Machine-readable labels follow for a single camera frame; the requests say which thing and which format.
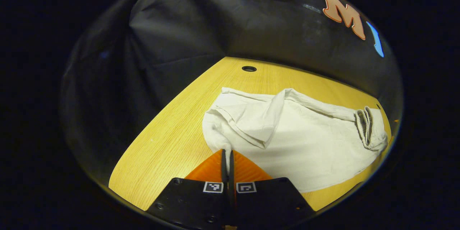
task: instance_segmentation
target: wood grain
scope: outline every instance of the wood grain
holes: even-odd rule
[[[254,66],[257,71],[243,71],[243,66]],[[109,188],[147,210],[171,178],[184,178],[212,155],[203,137],[202,120],[222,87],[272,95],[294,88],[321,102],[350,109],[365,106],[378,109],[377,104],[382,107],[374,97],[360,90],[297,68],[225,57],[178,94],[136,137],[115,166]],[[386,114],[383,109],[381,112],[385,131],[391,135]],[[302,196],[314,210],[325,207],[365,181],[378,168],[388,149],[352,179]]]

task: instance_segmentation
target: wooden table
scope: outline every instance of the wooden table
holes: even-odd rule
[[[243,71],[243,66],[254,66],[257,71]],[[109,188],[147,210],[172,178],[184,178],[212,155],[203,137],[202,120],[222,87],[272,95],[294,88],[321,102],[350,109],[382,107],[360,90],[297,68],[225,57],[178,94],[136,137],[115,166]],[[386,114],[381,112],[385,131],[391,135]],[[389,149],[352,179],[302,196],[315,211],[325,207],[371,176]]]

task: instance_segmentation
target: orange letter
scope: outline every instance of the orange letter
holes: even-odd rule
[[[325,0],[326,1],[326,8],[322,11],[324,14],[331,18],[336,22],[342,22],[342,18],[339,15],[342,15],[345,25],[350,27],[351,21],[353,21],[353,32],[358,35],[358,37],[362,38],[363,40],[366,39],[366,35],[364,35],[363,24],[361,23],[361,18],[359,17],[358,11],[356,11],[353,7],[349,6],[348,4],[344,6],[339,0]]]

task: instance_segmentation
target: black fabric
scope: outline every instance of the black fabric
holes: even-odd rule
[[[390,121],[400,120],[401,76],[384,35],[381,58],[365,15],[361,40],[324,7],[324,0],[121,0],[72,52],[62,92],[67,142],[87,172],[108,185],[148,122],[224,56],[330,77],[375,96]],[[396,133],[398,124],[391,127]]]

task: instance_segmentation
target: towel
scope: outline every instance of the towel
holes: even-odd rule
[[[380,110],[332,105],[292,88],[266,95],[224,87],[202,125],[212,152],[236,150],[301,193],[352,178],[388,145]]]

